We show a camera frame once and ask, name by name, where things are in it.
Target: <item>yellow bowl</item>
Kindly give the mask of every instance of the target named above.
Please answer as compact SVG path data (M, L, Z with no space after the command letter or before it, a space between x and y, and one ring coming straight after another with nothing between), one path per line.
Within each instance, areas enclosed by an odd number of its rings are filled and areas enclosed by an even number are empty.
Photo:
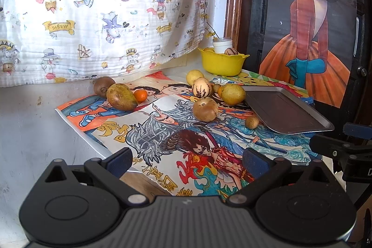
M249 55L216 54L212 47L199 49L202 54L203 68L215 75L235 76L241 72L244 60Z

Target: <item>door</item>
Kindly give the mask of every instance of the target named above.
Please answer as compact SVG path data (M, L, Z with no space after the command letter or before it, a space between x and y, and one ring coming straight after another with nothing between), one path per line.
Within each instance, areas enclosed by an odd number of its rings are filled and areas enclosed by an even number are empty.
M262 60L265 37L267 0L252 0L247 54L243 68L258 73ZM363 96L366 77L369 75L371 58L371 0L357 0L356 40L353 53L350 78L346 87L341 108L315 102L316 109L335 126L335 131L326 133L334 138L344 139L342 127L353 122Z

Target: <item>white curtain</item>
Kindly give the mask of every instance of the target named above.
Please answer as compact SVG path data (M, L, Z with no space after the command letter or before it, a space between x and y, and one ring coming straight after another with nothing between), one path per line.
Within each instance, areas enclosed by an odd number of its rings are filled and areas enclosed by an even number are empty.
M0 0L0 86L123 76L191 52L207 0Z

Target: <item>tray rim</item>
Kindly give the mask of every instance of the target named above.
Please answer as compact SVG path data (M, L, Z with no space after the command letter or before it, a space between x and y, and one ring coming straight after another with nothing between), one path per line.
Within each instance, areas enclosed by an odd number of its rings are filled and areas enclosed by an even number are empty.
M248 95L246 95L246 98L245 98L245 101L247 102L247 104L251 107L251 109L256 113L256 115L258 116L258 118L269 128L271 129L272 131L276 132L276 133L279 133L279 134L283 134L283 135L298 135L298 134L306 134L306 133L316 133L316 132L330 132L330 131L333 131L334 130L334 125L331 121L329 121L327 118L325 118L320 112L318 112L317 110L315 110L314 108L312 108L311 106L309 106L308 104L306 104L305 102L303 102L300 98L296 97L295 95L293 95L292 93L288 92L286 89L284 88L281 88L279 86L257 86L257 85L243 85L242 86L243 89L246 91L246 92L249 92L249 91L255 91L255 92L259 92L259 91L262 91L262 92L280 92L282 93L284 96L286 96L287 98L289 98L292 102L294 102L295 104L297 104L298 106L300 106L304 111L306 111L311 117L313 117L314 119L316 119L321 125L323 125L323 129L318 129L318 130L308 130L308 131L303 131L303 132L287 132L287 133L283 133L283 132L278 132L277 130L273 129L272 127L270 127L269 125L267 125L267 123L265 123L262 118L260 117L260 115L257 113L257 111L255 111L255 109L249 104L249 101L247 100L249 97ZM322 120L325 120L326 122L328 122L329 126L325 126L324 123L322 123L319 118L321 118Z

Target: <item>metal screw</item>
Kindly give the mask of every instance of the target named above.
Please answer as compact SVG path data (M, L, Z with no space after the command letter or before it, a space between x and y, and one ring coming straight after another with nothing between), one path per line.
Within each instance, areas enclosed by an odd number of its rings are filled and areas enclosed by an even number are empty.
M247 197L242 194L234 194L229 198L229 201L234 204L243 204L247 201Z
M142 204L146 201L146 197L143 194L132 194L128 197L128 201L132 204Z

